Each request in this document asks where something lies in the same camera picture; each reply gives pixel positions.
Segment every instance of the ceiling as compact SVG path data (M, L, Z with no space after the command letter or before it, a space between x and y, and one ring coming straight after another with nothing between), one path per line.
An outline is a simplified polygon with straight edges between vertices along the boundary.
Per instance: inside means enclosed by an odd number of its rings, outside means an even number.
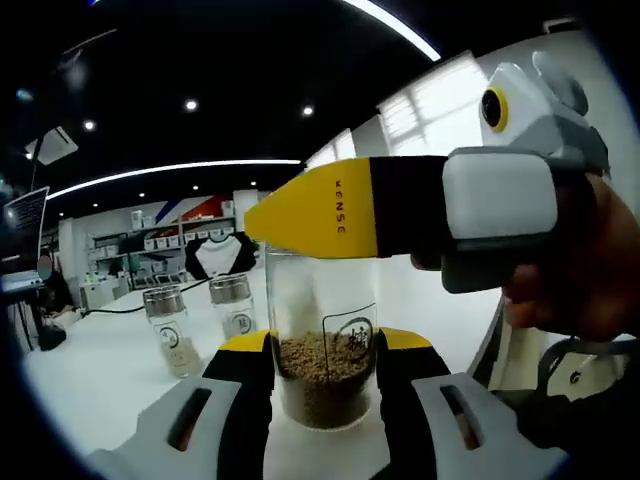
M78 151L38 164L34 185L51 191L130 170L230 159L306 160L385 98L434 67L394 31L340 0L101 0L31 18L34 39L10 58L15 87L4 174L29 188L24 146L61 125ZM448 2L376 0L441 54L482 55L542 33L555 2L467 9ZM72 54L95 35L116 32ZM187 112L184 102L198 109ZM312 105L314 114L302 109ZM92 132L83 129L95 121ZM227 166L155 173L90 187L49 202L47 221L144 202L270 190L302 166Z

